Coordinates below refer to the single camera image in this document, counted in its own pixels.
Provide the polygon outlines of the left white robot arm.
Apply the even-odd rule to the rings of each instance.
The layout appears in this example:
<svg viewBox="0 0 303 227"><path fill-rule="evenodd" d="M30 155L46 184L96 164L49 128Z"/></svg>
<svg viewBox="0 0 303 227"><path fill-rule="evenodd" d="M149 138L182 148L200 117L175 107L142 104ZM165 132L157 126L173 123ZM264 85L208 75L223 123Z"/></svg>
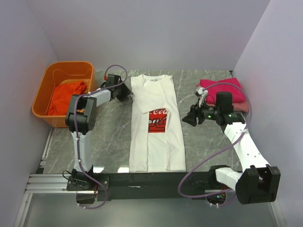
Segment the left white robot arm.
<svg viewBox="0 0 303 227"><path fill-rule="evenodd" d="M97 107L118 99L125 101L131 94L121 76L108 74L105 82L95 91L83 95L72 95L65 118L74 143L74 167L68 186L88 190L97 183L94 178L90 147L91 131L96 124Z"/></svg>

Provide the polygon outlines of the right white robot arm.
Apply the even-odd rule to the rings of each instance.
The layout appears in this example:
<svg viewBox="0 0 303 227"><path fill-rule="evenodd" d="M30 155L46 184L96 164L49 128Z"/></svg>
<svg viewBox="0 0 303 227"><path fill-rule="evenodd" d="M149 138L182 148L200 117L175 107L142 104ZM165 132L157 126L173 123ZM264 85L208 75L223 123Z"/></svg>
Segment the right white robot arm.
<svg viewBox="0 0 303 227"><path fill-rule="evenodd" d="M241 204L274 202L276 200L281 173L271 166L253 142L248 123L240 112L234 110L232 94L217 92L214 106L206 104L208 91L196 91L198 102L182 119L192 126L204 120L213 120L230 140L240 160L242 172L236 172L225 165L213 166L209 170L211 186L226 185L236 192Z"/></svg>

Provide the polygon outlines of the white printed t-shirt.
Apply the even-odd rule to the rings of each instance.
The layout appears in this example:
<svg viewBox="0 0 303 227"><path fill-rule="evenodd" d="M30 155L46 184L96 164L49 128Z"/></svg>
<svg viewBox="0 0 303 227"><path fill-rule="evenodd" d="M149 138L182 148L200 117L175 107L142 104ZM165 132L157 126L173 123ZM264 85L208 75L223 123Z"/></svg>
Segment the white printed t-shirt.
<svg viewBox="0 0 303 227"><path fill-rule="evenodd" d="M131 78L130 172L185 171L185 147L172 76Z"/></svg>

